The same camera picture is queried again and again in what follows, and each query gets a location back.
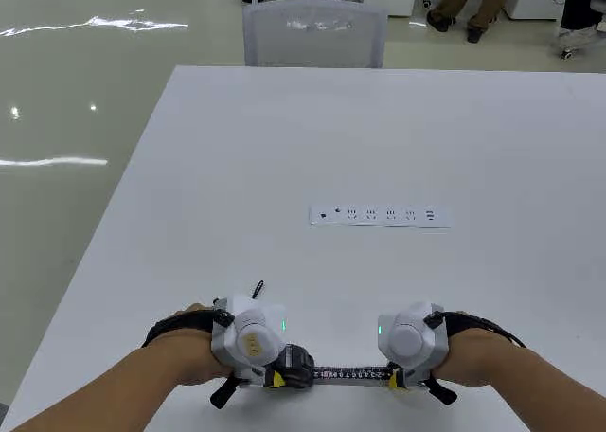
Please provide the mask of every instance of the chair backrest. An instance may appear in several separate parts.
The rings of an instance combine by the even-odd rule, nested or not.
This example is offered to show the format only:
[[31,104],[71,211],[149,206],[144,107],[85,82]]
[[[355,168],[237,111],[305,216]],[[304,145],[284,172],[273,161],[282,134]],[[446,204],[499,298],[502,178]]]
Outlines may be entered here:
[[246,65],[382,67],[387,12],[338,0],[282,0],[243,10]]

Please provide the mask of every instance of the power socket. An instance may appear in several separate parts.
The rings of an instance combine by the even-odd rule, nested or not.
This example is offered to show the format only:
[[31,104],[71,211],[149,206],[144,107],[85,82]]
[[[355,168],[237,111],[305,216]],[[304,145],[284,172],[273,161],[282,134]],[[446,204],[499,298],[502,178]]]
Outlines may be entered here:
[[401,226],[450,228],[443,209],[391,205],[335,205],[310,207],[312,225]]

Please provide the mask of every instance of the yellow sticker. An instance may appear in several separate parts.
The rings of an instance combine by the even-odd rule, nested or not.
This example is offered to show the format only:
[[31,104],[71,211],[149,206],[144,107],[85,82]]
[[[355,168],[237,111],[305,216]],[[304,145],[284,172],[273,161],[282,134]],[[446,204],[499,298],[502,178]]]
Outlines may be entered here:
[[244,341],[249,356],[255,357],[263,353],[263,347],[258,342],[256,333],[249,333],[245,335],[242,340]]

